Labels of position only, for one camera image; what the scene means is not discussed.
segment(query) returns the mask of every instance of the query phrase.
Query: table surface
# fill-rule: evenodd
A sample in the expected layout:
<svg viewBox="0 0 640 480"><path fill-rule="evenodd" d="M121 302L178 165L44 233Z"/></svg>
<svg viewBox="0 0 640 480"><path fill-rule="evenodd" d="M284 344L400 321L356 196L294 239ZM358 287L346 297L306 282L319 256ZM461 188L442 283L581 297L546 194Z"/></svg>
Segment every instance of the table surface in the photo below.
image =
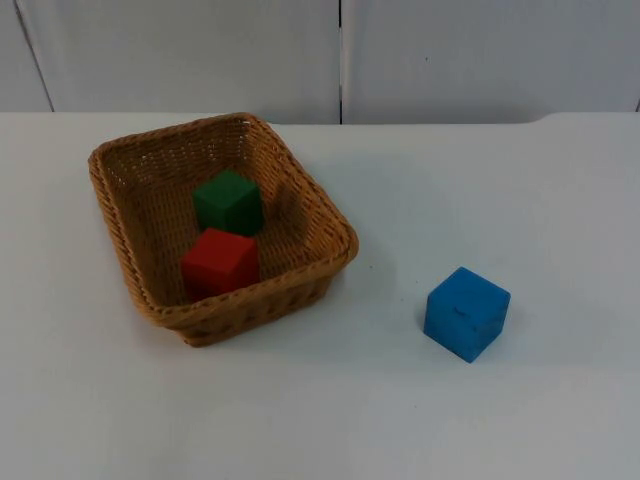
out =
<svg viewBox="0 0 640 480"><path fill-rule="evenodd" d="M198 116L0 114L7 478L638 476L640 116L276 126L360 254L313 308L191 349L134 310L86 160ZM421 332L459 265L512 293L472 365Z"/></svg>

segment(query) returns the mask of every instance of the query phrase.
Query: cube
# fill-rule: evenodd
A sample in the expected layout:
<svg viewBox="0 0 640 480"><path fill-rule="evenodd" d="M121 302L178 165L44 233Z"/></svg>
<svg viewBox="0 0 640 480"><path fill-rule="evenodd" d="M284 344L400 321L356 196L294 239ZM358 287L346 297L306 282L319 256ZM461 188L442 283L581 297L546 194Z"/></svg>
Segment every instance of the cube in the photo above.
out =
<svg viewBox="0 0 640 480"><path fill-rule="evenodd" d="M232 292L260 281L258 246L253 238L207 228L180 269L193 301Z"/></svg>
<svg viewBox="0 0 640 480"><path fill-rule="evenodd" d="M471 363L502 332L511 294L460 267L427 300L424 333Z"/></svg>
<svg viewBox="0 0 640 480"><path fill-rule="evenodd" d="M264 223L258 186L224 170L193 192L193 204L201 230L216 228L251 237Z"/></svg>

